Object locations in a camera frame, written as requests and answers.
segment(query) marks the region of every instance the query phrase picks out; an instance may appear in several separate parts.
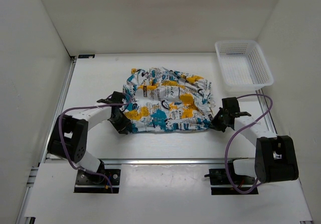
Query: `white table surface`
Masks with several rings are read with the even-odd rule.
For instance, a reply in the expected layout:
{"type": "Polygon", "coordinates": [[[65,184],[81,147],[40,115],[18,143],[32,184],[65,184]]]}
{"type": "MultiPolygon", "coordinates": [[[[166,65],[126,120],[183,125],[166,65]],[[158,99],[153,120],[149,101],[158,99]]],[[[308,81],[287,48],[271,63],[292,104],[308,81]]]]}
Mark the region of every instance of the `white table surface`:
{"type": "Polygon", "coordinates": [[[299,180],[258,195],[211,195],[207,165],[122,165],[119,194],[73,193],[68,163],[41,164],[25,213],[35,224],[299,224],[311,216],[299,180]]]}
{"type": "MultiPolygon", "coordinates": [[[[222,106],[226,93],[216,53],[97,54],[92,59],[78,59],[64,109],[94,105],[113,91],[122,91],[132,68],[148,70],[166,67],[188,72],[212,81],[216,101],[215,113],[222,106]]],[[[262,114],[257,97],[239,101],[242,111],[253,117],[262,114]]],[[[196,133],[140,133],[120,135],[111,123],[103,121],[88,133],[87,150],[101,159],[175,159],[223,158],[233,130],[225,133],[207,130],[196,133]]],[[[237,136],[229,157],[254,157],[255,148],[243,136],[237,136]]]]}

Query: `cloth with yellow and blue print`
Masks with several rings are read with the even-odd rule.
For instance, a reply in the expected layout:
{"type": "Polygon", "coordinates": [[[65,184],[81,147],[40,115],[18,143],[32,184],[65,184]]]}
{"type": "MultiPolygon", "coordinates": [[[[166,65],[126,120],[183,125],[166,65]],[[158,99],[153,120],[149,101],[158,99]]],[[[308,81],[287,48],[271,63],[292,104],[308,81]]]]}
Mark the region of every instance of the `cloth with yellow and blue print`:
{"type": "Polygon", "coordinates": [[[123,86],[132,102],[122,110],[133,133],[206,130],[214,116],[211,85],[203,77],[163,67],[132,69],[123,86]]]}

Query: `crumpled cloth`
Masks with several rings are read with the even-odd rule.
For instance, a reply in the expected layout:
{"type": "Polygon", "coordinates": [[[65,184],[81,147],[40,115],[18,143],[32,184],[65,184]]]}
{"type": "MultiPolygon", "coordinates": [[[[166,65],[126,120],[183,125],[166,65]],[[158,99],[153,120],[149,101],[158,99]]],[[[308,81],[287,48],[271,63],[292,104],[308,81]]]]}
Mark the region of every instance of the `crumpled cloth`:
{"type": "Polygon", "coordinates": [[[133,133],[206,130],[214,116],[211,84],[203,77],[163,67],[134,68],[123,86],[132,102],[122,110],[133,133]]]}

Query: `white plastic basket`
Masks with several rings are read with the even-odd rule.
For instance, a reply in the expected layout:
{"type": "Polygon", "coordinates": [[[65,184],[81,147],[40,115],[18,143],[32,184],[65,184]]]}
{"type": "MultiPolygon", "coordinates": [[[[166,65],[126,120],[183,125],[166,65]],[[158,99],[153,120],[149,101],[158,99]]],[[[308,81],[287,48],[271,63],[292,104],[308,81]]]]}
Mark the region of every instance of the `white plastic basket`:
{"type": "Polygon", "coordinates": [[[227,91],[256,91],[273,84],[271,71],[257,42],[218,41],[215,49],[227,91]]]}

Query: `cable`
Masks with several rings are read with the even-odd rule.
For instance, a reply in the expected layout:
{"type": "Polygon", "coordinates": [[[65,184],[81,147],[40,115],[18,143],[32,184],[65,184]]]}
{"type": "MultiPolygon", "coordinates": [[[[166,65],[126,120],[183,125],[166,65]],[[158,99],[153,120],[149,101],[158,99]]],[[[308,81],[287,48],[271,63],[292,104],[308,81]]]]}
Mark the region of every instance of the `cable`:
{"type": "Polygon", "coordinates": [[[128,108],[128,104],[127,104],[127,106],[124,108],[124,110],[122,110],[121,112],[123,113],[123,112],[125,112],[125,110],[128,108]]]}
{"type": "Polygon", "coordinates": [[[239,96],[237,97],[237,99],[239,98],[242,98],[242,97],[249,97],[249,96],[263,96],[265,98],[268,98],[270,100],[270,106],[269,108],[267,109],[267,111],[265,113],[263,113],[260,117],[258,117],[253,123],[247,125],[247,126],[244,126],[242,128],[240,128],[238,131],[236,131],[233,136],[230,138],[229,142],[227,143],[227,146],[226,146],[226,149],[225,149],[225,156],[224,156],[224,164],[225,164],[225,171],[226,171],[226,174],[227,174],[227,178],[229,179],[231,185],[233,186],[233,188],[239,192],[240,194],[248,194],[250,193],[253,189],[255,189],[256,187],[258,187],[259,185],[261,185],[262,183],[259,183],[257,184],[258,182],[258,178],[256,178],[256,180],[254,181],[254,184],[251,186],[250,189],[246,190],[246,191],[242,191],[240,190],[239,188],[237,188],[237,186],[234,184],[232,178],[231,178],[231,174],[230,174],[230,171],[229,171],[229,168],[228,168],[228,160],[227,160],[227,156],[228,156],[228,153],[229,153],[229,148],[231,146],[231,143],[233,141],[233,139],[240,133],[242,132],[243,130],[249,128],[249,127],[252,127],[253,125],[256,124],[256,122],[258,122],[261,118],[263,118],[264,116],[266,116],[270,110],[272,109],[272,106],[273,106],[273,100],[269,97],[269,96],[266,96],[264,94],[258,94],[258,93],[254,93],[254,94],[247,94],[247,95],[243,95],[243,96],[239,96]]]}
{"type": "Polygon", "coordinates": [[[237,186],[237,188],[242,187],[242,185],[244,184],[244,182],[245,182],[245,180],[243,179],[243,180],[241,181],[241,183],[237,186]]]}
{"type": "Polygon", "coordinates": [[[65,140],[64,140],[64,134],[62,132],[62,118],[63,116],[69,112],[69,111],[72,111],[72,110],[84,110],[84,109],[93,109],[93,108],[101,108],[101,107],[110,107],[110,106],[125,106],[125,105],[128,105],[130,102],[131,102],[131,96],[127,93],[124,93],[126,95],[129,96],[129,101],[127,103],[109,103],[109,104],[103,104],[103,105],[97,105],[97,106],[87,106],[87,107],[71,107],[69,109],[66,109],[65,111],[63,111],[60,116],[59,116],[59,119],[58,119],[58,129],[59,129],[59,137],[60,137],[60,141],[61,141],[61,144],[62,144],[62,148],[64,149],[64,153],[66,155],[66,158],[69,162],[69,164],[71,165],[71,167],[74,169],[74,170],[83,170],[89,174],[92,174],[92,175],[99,175],[99,176],[102,176],[104,177],[109,186],[110,186],[110,189],[111,189],[111,193],[113,193],[112,191],[112,185],[111,185],[111,182],[109,180],[109,178],[104,175],[104,174],[101,174],[101,173],[96,173],[96,172],[93,172],[93,171],[90,171],[90,170],[86,170],[84,169],[83,167],[81,166],[75,166],[69,156],[69,153],[68,153],[68,150],[67,150],[67,147],[66,147],[66,143],[65,143],[65,140]]]}

